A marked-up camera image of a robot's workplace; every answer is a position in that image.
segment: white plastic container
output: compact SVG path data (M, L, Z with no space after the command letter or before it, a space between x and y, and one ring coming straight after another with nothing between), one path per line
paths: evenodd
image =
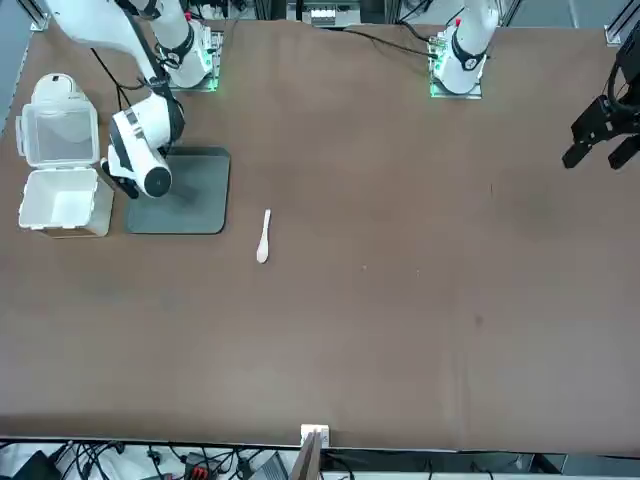
M20 227L54 238L106 235L113 190L92 167L100 146L91 102L84 97L25 105L16 118L16 141L18 153L36 169L24 188Z

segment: table surface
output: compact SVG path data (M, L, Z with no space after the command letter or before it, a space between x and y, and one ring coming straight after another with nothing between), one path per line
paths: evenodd
M336 446L637 452L640 166L611 171L611 144L561 163L614 58L602 31L500 30L461 101L365 38L225 28L219 92L180 96L181 144L232 155L220 235L126 235L120 194L104 239L21 232L7 129L0 432L295 444L326 423ZM94 102L104 152L113 86L55 26L8 125L49 72Z

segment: plastic spoon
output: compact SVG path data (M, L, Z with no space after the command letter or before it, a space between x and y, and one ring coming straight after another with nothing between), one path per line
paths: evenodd
M260 243L258 244L258 251L256 252L256 259L259 263L264 263L269 258L269 221L271 220L271 209L267 208L264 211L264 222L262 224L262 236L260 237Z

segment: electrical wire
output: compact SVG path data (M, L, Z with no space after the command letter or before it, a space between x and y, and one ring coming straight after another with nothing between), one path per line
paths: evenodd
M449 20L447 20L447 23L445 23L445 24L444 24L444 25L445 25L445 27L448 27L448 26L449 26L449 24L450 24L451 22L453 22L453 21L456 19L456 17L457 17L458 15L460 15L460 14L464 11L464 8L465 8L465 7L462 7L460 10L458 10L456 13L454 13L454 14L453 14L453 16L452 16Z
M407 18L409 18L411 15L413 15L415 12L417 12L420 7L424 7L425 5L427 6L427 8L429 8L429 6L431 5L431 3L433 2L433 0L422 0L421 2L419 2L415 7L413 7L409 13L407 13L404 17L402 17L400 20L398 20L398 23L406 20Z
M490 470L486 470L486 469L482 469L482 468L478 467L478 464L477 464L476 462L471 462L470 467L471 467L471 471L472 471L472 472L477 472L477 473L486 473L487 475L489 475L489 478L490 478L491 480L494 480L494 478L493 478L493 473L491 473L491 471L490 471Z
M617 95L614 93L614 88L616 86L616 78L618 77L618 70L620 69L620 64L615 61L613 62L613 67L611 67L611 72L609 73L609 79L607 80L607 97L609 98L609 102L611 102L611 106L614 110L623 111L627 113L640 113L640 107L625 105L624 103L620 103L617 98Z
M345 462L344 460L341 460L340 458L334 457L329 453L325 453L325 456L327 458L330 458L331 460L333 460L336 463L339 463L340 465L342 465L347 472L349 472L349 480L355 480L355 475L353 474L353 470L351 470L351 467L349 467L349 465L347 464L347 462Z
M209 464L209 457L207 457L207 451L204 447L200 447L202 449L202 456L204 457L204 462L207 465L207 480L209 480L209 471L211 470L211 465Z
M398 50L402 50L404 52L414 53L416 55L422 55L428 58L433 58L434 60L438 58L438 56L435 53L423 52L421 50L414 50L413 48L404 47L402 45L398 45L397 43L393 43L388 40L384 40L382 38L369 35L368 33L359 32L357 30L346 30L346 29L342 31L346 33L352 33L353 35L359 35L364 38L368 38L369 40L372 40L374 42L379 42L379 43L382 43L383 45L388 45L389 47L397 48Z
M90 446L88 449L86 446L84 446L84 450L85 452L88 450L88 455L90 458L90 462L89 461L87 463L89 463L89 467L88 467L88 472L87 472L87 477L89 477L91 475L91 470L93 468L93 465L95 464L98 467L98 471L100 472L100 476L102 477L102 480L109 480L109 476L104 473L104 470L102 469L102 465L100 464L100 454L102 454L104 452L105 449L103 449L100 453L98 453L97 448L94 450L93 446Z
M156 469L156 473L158 474L158 478L162 479L164 478L164 475L162 475L162 473L160 472L160 468L158 467L158 464L156 463L156 459L155 459L155 455L153 455L155 452L151 449L151 445L148 446L148 453L147 456L149 457L149 460L151 460L151 463L153 463L153 468Z
M254 453L253 455L249 456L248 458L242 458L240 456L240 452L237 452L236 455L238 457L238 463L236 464L236 471L227 480L233 480L236 477L239 478L240 480L245 480L244 476L241 475L242 472L240 471L240 462L247 463L249 465L249 467L251 467L251 460L256 458L262 452L264 452L263 448L259 449L256 453Z
M411 26L410 24L408 24L407 22L405 22L404 20L398 20L398 25L402 25L403 27L405 27L407 30L409 30L409 32L411 33L411 35L413 35L414 37L416 37L418 40L422 40L423 42L429 42L429 40L431 39L431 37L424 37L422 35L420 35L415 28L413 28L413 26Z
M169 445L169 450L171 450L171 453L173 453L176 456L176 458L180 460L180 463L187 463L186 455L179 455L178 452L176 452L176 449L173 448L171 445Z

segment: container lid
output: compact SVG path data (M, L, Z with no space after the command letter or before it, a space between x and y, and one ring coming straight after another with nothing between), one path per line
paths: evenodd
M36 168L82 167L100 159L98 114L81 99L29 103L16 118L18 152Z

